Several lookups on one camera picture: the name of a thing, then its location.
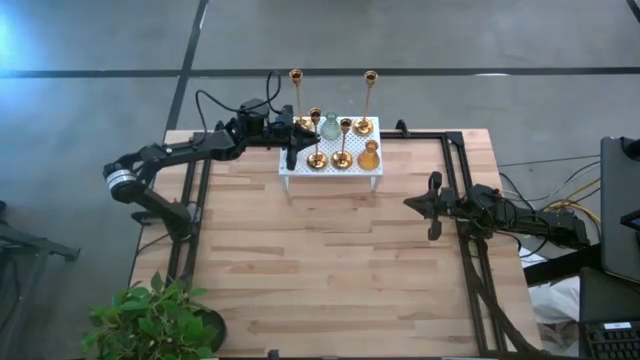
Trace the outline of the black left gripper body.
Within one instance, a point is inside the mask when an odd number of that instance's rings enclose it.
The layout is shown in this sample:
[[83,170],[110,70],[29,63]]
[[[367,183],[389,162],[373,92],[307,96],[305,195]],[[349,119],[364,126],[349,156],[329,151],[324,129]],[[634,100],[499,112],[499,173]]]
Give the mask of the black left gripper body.
[[296,126],[293,120],[293,106],[284,105],[280,113],[276,115],[272,130],[276,136],[278,144],[285,150],[286,168],[294,170],[297,164],[299,149],[296,137]]

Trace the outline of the medium brass candlestick holder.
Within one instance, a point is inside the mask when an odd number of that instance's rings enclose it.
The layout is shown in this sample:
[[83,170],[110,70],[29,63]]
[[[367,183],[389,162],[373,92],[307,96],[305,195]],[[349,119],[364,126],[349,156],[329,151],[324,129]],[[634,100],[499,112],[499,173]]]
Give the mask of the medium brass candlestick holder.
[[[321,119],[321,109],[314,107],[309,111],[309,116],[311,122],[314,126],[314,134],[318,134],[318,124]],[[327,156],[319,151],[319,144],[315,144],[314,151],[307,157],[307,165],[315,170],[323,169],[327,166],[328,158]]]

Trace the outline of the green glass candle holder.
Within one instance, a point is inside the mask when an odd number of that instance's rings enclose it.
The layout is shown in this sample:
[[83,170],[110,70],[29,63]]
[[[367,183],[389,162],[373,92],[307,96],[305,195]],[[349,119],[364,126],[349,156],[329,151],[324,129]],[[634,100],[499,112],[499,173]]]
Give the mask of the green glass candle holder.
[[338,121],[338,115],[335,112],[326,113],[320,133],[322,138],[327,141],[336,140],[341,136],[341,126]]

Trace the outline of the short brass candlestick holder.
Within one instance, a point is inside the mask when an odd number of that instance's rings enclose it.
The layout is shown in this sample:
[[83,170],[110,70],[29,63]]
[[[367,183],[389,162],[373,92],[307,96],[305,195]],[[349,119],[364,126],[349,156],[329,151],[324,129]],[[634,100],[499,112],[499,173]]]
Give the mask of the short brass candlestick holder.
[[342,118],[340,121],[340,129],[342,133],[342,140],[340,149],[333,153],[332,164],[338,169],[347,169],[352,165],[351,156],[347,154],[345,149],[346,137],[352,126],[352,120],[350,118]]

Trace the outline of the tall brass candlestick holder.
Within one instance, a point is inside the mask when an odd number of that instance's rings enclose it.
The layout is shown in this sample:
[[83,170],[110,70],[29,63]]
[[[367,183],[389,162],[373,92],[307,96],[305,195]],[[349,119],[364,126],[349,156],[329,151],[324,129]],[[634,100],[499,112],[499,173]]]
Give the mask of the tall brass candlestick holder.
[[292,69],[289,72],[289,78],[291,79],[296,94],[296,105],[297,105],[297,118],[296,124],[301,126],[303,129],[312,131],[313,123],[309,118],[306,118],[303,114],[302,108],[302,100],[301,100],[301,83],[303,79],[303,72],[300,69]]
[[354,123],[354,131],[361,136],[368,136],[373,131],[373,125],[368,119],[372,88],[378,80],[378,74],[373,70],[368,70],[364,74],[366,82],[366,97],[362,117]]

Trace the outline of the amber glass candle holder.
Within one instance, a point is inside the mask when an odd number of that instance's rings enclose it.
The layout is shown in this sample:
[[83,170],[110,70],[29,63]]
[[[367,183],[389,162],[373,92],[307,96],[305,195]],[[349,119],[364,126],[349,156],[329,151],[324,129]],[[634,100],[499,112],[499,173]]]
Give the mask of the amber glass candle holder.
[[357,161],[361,169],[372,171],[379,167],[380,157],[378,155],[379,144],[375,140],[368,140],[364,150],[359,154]]

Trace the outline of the white perforated metal shelf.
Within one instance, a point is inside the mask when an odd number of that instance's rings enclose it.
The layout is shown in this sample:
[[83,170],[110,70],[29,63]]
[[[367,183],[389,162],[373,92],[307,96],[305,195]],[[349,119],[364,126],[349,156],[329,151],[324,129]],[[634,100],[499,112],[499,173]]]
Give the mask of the white perforated metal shelf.
[[[324,153],[328,158],[327,166],[320,170],[315,170],[307,165],[307,157],[314,151],[315,146],[306,148],[298,152],[297,164],[294,170],[288,170],[286,168],[284,149],[280,150],[278,172],[283,182],[283,187],[286,192],[289,191],[290,179],[293,177],[320,177],[320,178],[337,178],[337,177],[364,177],[370,179],[370,189],[372,192],[377,190],[378,184],[384,173],[384,166],[382,160],[382,145],[381,145],[381,131],[379,120],[377,117],[368,116],[368,119],[373,125],[373,131],[368,136],[361,136],[355,133],[354,123],[359,120],[361,116],[350,116],[353,124],[346,137],[345,149],[347,154],[351,156],[352,165],[347,169],[338,169],[332,164],[332,155],[338,151],[341,146],[341,136],[333,141],[324,140],[320,133],[320,128],[325,120],[325,116],[321,116],[318,124],[318,135],[320,136],[319,151]],[[375,140],[379,144],[378,155],[380,157],[380,165],[377,169],[372,171],[363,170],[358,165],[357,158],[359,154],[364,150],[365,143],[368,140]]]

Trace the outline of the white paper sheet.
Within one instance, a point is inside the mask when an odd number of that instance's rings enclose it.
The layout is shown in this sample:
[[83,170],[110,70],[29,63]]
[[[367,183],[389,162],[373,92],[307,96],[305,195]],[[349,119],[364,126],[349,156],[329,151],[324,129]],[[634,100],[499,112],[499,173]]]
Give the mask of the white paper sheet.
[[529,266],[533,266],[539,263],[544,263],[547,261],[546,258],[536,253],[533,253],[532,251],[529,251],[526,248],[521,248],[519,250],[519,258],[523,268],[527,268]]

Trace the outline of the black beam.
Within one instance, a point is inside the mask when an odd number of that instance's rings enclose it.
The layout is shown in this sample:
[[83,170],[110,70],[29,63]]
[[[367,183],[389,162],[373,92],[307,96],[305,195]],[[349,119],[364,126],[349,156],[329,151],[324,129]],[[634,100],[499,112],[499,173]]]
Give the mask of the black beam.
[[570,278],[579,274],[582,268],[602,269],[601,245],[587,248],[528,266],[524,269],[526,283],[529,287],[538,286]]

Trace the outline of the black monitor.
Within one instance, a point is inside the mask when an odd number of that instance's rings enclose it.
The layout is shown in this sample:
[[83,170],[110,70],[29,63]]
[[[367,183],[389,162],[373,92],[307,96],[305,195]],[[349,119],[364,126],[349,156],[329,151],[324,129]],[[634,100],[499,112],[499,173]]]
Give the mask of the black monitor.
[[620,223],[640,209],[640,139],[604,137],[600,157],[602,267],[640,283],[640,232]]

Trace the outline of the black laptop with keyboard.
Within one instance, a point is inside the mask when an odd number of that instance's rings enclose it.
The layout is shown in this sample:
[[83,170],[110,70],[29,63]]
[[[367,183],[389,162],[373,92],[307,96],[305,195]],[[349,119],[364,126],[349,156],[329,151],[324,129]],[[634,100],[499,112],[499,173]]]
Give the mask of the black laptop with keyboard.
[[579,280],[580,357],[640,360],[640,284],[591,268]]

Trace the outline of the black plant pot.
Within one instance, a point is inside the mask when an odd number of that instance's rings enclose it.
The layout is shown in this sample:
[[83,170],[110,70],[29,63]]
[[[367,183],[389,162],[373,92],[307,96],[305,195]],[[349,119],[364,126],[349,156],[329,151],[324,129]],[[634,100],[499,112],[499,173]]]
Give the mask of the black plant pot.
[[223,345],[227,337],[227,326],[223,317],[215,310],[197,310],[194,315],[202,320],[203,341],[213,353]]

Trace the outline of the green leafy plant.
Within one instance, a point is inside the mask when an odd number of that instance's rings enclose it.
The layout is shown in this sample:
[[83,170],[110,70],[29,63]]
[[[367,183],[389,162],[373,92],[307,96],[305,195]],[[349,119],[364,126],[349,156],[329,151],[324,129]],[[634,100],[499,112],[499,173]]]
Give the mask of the green leafy plant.
[[183,281],[154,274],[120,291],[108,306],[94,306],[92,328],[80,347],[90,360],[204,360],[213,353],[203,341],[197,310],[212,310],[196,301],[207,293]]

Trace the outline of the black metal stand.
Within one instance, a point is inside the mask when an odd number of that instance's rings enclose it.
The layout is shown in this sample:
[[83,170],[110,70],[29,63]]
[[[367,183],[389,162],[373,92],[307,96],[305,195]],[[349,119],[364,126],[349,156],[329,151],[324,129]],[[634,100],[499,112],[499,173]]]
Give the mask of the black metal stand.
[[[66,261],[76,261],[80,254],[80,248],[65,246],[12,227],[6,221],[6,209],[7,204],[0,200],[0,268],[10,265],[13,270],[16,298],[6,317],[0,322],[0,335],[5,335],[4,341],[0,339],[0,360],[10,360],[19,342],[18,338],[33,308],[36,289],[48,258],[58,255]],[[20,280],[14,257],[14,254],[20,252],[32,254],[34,257],[31,270],[24,282]]]

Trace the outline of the black aluminium table frame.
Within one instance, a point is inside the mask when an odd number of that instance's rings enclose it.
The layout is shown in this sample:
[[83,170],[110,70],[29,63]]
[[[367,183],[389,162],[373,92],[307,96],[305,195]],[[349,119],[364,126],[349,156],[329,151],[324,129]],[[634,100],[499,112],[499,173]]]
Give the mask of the black aluminium table frame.
[[481,259],[456,224],[436,241],[405,201],[433,171],[463,187],[468,164],[495,182],[484,130],[398,130],[381,140],[383,177],[308,177],[284,187],[274,151],[212,166],[194,282],[224,318],[229,360],[536,355],[541,348],[514,243],[498,236],[492,269],[506,318],[473,290]]

